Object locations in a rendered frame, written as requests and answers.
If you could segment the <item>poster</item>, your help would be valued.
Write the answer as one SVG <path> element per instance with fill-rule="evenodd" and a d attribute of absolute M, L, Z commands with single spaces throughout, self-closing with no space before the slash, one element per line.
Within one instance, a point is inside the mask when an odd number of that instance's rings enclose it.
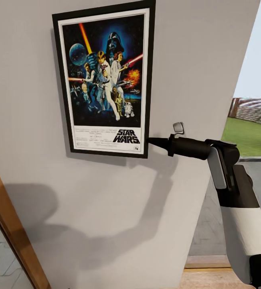
<path fill-rule="evenodd" d="M 148 159 L 156 0 L 52 14 L 72 153 Z"/>

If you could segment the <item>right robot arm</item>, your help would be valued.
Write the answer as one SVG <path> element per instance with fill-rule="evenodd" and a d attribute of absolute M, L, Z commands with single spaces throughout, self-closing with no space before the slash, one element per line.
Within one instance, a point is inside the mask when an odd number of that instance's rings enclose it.
<path fill-rule="evenodd" d="M 146 141 L 174 154 L 208 161 L 218 194 L 229 263 L 245 284 L 261 289 L 261 208 L 253 181 L 243 165 L 235 165 L 240 152 L 235 143 L 187 138 L 185 124 L 173 124 L 169 139 Z"/>

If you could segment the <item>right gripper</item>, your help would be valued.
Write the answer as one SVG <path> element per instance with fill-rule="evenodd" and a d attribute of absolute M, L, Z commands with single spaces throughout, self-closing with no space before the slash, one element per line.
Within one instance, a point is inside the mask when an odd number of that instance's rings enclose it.
<path fill-rule="evenodd" d="M 193 157 L 197 146 L 195 139 L 174 138 L 174 134 L 170 134 L 169 139 L 147 138 L 146 141 L 163 149 L 167 149 L 168 155 L 171 157 L 173 157 L 174 154 Z"/>

